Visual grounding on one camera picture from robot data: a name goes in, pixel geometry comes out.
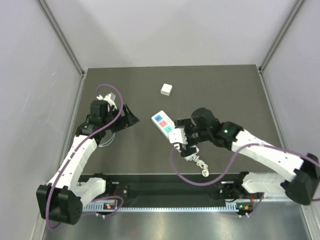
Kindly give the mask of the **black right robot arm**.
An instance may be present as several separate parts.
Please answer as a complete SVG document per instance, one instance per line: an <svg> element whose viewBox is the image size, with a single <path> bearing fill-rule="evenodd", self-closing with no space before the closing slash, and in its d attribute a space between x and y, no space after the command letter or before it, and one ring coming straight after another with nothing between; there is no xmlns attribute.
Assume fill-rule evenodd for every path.
<svg viewBox="0 0 320 240"><path fill-rule="evenodd" d="M320 185L320 161L315 155L304 155L269 144L238 124L220 122L207 108L198 108L190 118L174 121L168 139L183 158L194 157L198 153L197 144L202 142L211 142L216 147L233 152L224 172L214 180L199 183L179 176L191 185L202 187L220 181L237 155L241 154L273 172L240 172L233 182L233 192L237 197L271 193L286 195L295 203L305 206L315 201L314 195Z"/></svg>

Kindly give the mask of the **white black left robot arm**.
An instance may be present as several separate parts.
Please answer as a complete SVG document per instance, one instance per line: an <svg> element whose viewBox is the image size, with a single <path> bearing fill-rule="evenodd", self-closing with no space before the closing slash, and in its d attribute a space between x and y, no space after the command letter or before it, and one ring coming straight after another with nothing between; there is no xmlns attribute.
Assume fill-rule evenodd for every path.
<svg viewBox="0 0 320 240"><path fill-rule="evenodd" d="M114 191L106 176L94 174L85 183L79 178L108 131L113 134L138 123L126 104L118 108L112 99L99 97L90 104L90 112L78 126L71 148L56 174L36 190L42 219L75 225L83 209L96 197L109 198Z"/></svg>

